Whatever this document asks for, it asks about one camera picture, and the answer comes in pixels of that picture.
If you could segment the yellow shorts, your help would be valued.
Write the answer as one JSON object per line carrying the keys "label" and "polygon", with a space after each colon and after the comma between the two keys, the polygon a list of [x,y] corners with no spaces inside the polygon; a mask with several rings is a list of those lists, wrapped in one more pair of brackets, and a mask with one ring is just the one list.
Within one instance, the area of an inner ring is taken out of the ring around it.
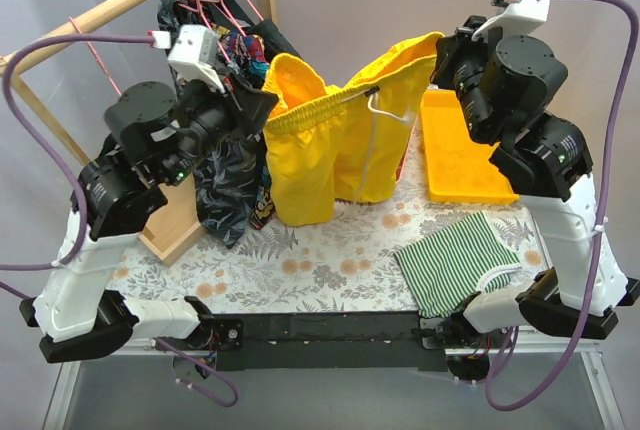
{"label": "yellow shorts", "polygon": [[328,222],[337,200],[392,196],[442,36],[395,44],[342,87],[326,84],[299,57],[274,58],[263,88],[279,101],[264,137],[271,198],[284,224]]}

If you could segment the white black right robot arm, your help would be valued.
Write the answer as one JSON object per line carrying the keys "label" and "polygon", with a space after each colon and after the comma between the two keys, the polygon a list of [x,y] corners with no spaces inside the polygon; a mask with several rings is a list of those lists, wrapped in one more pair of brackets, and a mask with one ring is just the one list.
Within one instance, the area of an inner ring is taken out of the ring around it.
{"label": "white black right robot arm", "polygon": [[593,161],[581,130],[548,111],[567,67],[543,41],[501,28],[480,34],[470,16],[437,41],[433,84],[455,93],[472,141],[493,147],[490,161],[521,198],[551,259],[532,282],[477,290],[436,328],[446,342],[475,347],[492,331],[531,325],[555,337],[603,340],[616,308],[639,297],[596,229]]}

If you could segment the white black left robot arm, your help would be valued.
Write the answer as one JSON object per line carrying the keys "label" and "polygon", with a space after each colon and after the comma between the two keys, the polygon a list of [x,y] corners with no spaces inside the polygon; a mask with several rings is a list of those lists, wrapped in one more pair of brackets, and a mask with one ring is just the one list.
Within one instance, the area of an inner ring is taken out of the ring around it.
{"label": "white black left robot arm", "polygon": [[42,331],[50,363],[108,356],[134,339],[166,337],[183,347],[218,347],[223,328],[194,296],[131,299],[108,282],[123,252],[154,212],[220,143],[262,131],[277,96],[235,75],[220,90],[204,82],[176,95],[164,83],[127,89],[104,114],[109,136],[74,181],[62,259],[41,293],[22,301],[25,322]]}

